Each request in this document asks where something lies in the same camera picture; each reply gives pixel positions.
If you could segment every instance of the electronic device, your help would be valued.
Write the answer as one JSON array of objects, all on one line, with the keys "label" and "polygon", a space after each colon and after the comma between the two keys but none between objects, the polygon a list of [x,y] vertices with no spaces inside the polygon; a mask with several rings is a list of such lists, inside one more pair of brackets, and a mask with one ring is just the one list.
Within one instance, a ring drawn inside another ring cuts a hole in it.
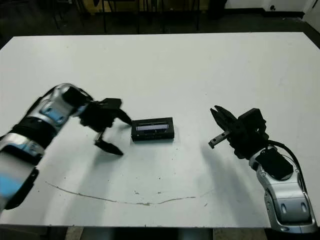
[{"label": "electronic device", "polygon": [[131,138],[133,141],[173,139],[174,137],[172,117],[132,121]]}]

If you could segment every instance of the chair leg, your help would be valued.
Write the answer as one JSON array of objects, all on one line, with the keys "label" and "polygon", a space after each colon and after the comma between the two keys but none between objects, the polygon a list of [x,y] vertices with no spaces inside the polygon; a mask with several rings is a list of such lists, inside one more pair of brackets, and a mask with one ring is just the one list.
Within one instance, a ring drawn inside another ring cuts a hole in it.
[{"label": "chair leg", "polygon": [[106,27],[106,13],[105,13],[105,0],[102,0],[102,15],[103,15],[103,29],[104,33],[107,33],[107,27]]},{"label": "chair leg", "polygon": [[161,0],[161,15],[162,15],[162,33],[166,32],[165,15],[164,15],[164,0]]},{"label": "chair leg", "polygon": [[51,14],[52,14],[52,17],[53,17],[53,20],[54,20],[54,23],[55,23],[55,26],[58,30],[60,30],[60,27],[59,27],[59,24],[58,24],[58,21],[57,21],[57,18],[56,18],[56,7],[55,7],[55,1],[56,0],[51,0],[50,1],[50,5],[51,5]]},{"label": "chair leg", "polygon": [[137,0],[136,32],[140,34],[140,0]]},{"label": "chair leg", "polygon": [[109,0],[107,0],[108,1],[108,5],[109,5],[109,8],[110,8],[110,12],[112,12],[113,13],[113,8],[112,8],[112,6],[111,6],[111,3],[110,3],[110,1]]},{"label": "chair leg", "polygon": [[79,0],[75,0],[74,1],[74,5],[75,5],[75,8],[76,8],[76,11],[77,11],[77,13],[78,13],[78,15],[79,15],[79,18],[80,18],[80,22],[81,22],[81,25],[82,25],[82,27],[84,26],[84,20],[83,20],[83,16],[82,16],[82,13],[81,13],[81,6],[80,6],[80,2],[79,2]]},{"label": "chair leg", "polygon": [[191,11],[193,11],[193,10],[195,9],[195,3],[196,3],[196,0],[193,0],[193,1],[192,1]]},{"label": "chair leg", "polygon": [[196,11],[196,30],[199,31],[199,17],[200,17],[200,0],[198,0],[198,7]]}]

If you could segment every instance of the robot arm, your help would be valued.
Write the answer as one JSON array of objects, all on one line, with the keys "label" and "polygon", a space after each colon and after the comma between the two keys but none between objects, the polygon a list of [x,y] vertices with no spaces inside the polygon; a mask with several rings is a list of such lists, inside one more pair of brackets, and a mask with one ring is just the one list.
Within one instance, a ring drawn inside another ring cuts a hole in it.
[{"label": "robot arm", "polygon": [[102,139],[115,118],[131,125],[131,119],[120,109],[121,103],[118,98],[94,101],[69,83],[39,97],[22,120],[0,138],[0,213],[17,207],[25,199],[39,174],[36,165],[69,117],[79,117],[83,126],[97,132],[96,146],[123,155],[119,148]]},{"label": "robot arm", "polygon": [[[286,233],[313,233],[318,230],[299,162],[284,144],[269,140],[266,121],[253,108],[238,119],[221,106],[210,109],[224,132],[209,145],[227,139],[239,159],[246,158],[265,190],[264,201],[271,228]],[[289,157],[281,155],[282,148]]]}]

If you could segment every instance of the small screen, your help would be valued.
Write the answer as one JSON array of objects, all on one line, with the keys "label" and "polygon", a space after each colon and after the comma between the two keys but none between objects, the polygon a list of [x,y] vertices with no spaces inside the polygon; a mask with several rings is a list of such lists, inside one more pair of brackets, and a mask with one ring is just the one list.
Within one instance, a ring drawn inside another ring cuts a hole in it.
[{"label": "small screen", "polygon": [[153,123],[153,124],[141,124],[139,126],[136,127],[137,131],[148,131],[148,130],[164,130],[164,129],[168,129],[169,128],[169,124],[167,123]]}]

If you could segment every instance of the table surface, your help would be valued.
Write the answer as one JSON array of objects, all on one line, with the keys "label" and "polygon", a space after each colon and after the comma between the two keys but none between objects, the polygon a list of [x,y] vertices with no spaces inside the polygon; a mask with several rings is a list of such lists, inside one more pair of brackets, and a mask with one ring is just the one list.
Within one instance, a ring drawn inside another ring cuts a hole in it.
[{"label": "table surface", "polygon": [[121,98],[133,120],[173,117],[174,141],[132,142],[115,121],[105,140],[71,118],[47,148],[25,201],[2,224],[269,227],[264,190],[223,142],[209,108],[260,108],[271,139],[301,164],[320,223],[320,51],[300,32],[14,37],[0,51],[0,134],[37,97],[73,83]]}]

